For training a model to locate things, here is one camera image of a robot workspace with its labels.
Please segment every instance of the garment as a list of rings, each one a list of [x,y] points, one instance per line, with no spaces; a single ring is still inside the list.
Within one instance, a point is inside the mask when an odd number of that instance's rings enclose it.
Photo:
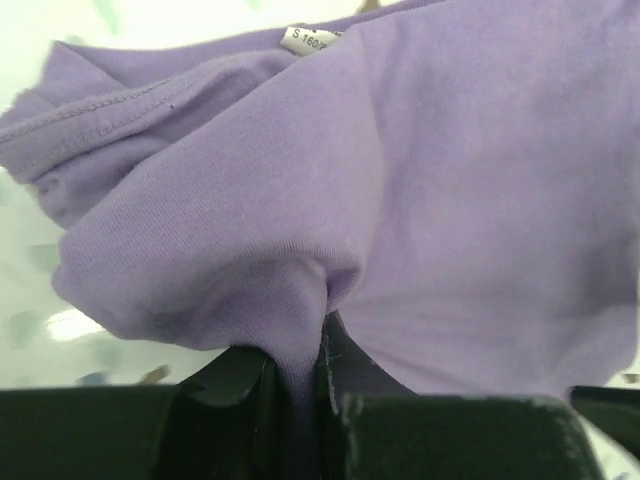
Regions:
[[[124,338],[265,349],[299,438],[336,308],[414,391],[563,395],[636,347],[639,8],[414,0],[303,58],[283,29],[56,44],[0,163],[68,229],[63,298]]]

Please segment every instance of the lavender cloth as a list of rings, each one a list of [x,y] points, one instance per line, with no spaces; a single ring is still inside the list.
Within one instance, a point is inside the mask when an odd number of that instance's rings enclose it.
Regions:
[[[0,164],[68,229],[63,298],[121,337],[265,349],[300,438],[338,307],[415,391],[562,395],[635,352],[639,10],[412,0],[304,58],[283,29],[56,44]]]

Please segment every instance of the black object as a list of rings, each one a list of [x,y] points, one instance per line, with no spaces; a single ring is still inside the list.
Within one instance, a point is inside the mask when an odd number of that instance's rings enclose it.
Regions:
[[[620,388],[575,387],[578,413],[640,459],[640,392]]]
[[[245,348],[175,386],[0,392],[0,478],[270,480],[280,395]]]
[[[412,394],[337,315],[325,324],[318,397],[323,480],[603,480],[564,403]]]

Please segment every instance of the white size label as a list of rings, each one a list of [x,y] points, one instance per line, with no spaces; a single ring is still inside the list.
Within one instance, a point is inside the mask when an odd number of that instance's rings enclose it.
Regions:
[[[306,56],[324,50],[335,43],[342,33],[328,30],[309,30],[300,27],[289,27],[280,40],[280,45],[298,55]]]

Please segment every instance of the ribbed fabric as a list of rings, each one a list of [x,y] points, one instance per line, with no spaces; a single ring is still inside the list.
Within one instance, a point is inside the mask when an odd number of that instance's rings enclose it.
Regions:
[[[283,29],[56,44],[0,163],[68,229],[63,298],[124,338],[264,348],[307,453],[338,307],[414,391],[563,395],[636,347],[639,8],[415,0],[304,58]]]

